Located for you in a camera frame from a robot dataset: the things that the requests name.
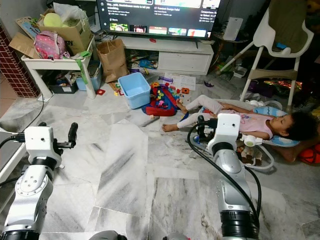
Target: brown paper bag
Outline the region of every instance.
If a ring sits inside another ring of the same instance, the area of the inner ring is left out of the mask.
[[[124,43],[121,39],[105,41],[96,49],[103,67],[102,79],[106,83],[117,81],[119,77],[129,74]]]

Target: pink backpack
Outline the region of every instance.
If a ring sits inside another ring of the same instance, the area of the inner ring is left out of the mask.
[[[42,59],[63,59],[70,58],[65,40],[57,33],[42,31],[37,34],[34,41],[35,50]]]

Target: tv stand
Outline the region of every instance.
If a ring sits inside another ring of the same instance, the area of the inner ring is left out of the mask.
[[[207,75],[214,51],[211,45],[188,40],[118,36],[126,49],[159,51],[158,68],[151,73]]]

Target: tv screen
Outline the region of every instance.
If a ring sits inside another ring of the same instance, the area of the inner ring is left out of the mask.
[[[209,38],[221,0],[97,0],[101,29]]]

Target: red ball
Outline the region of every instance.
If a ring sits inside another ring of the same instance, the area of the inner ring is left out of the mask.
[[[320,164],[320,144],[302,151],[299,159],[306,164]]]

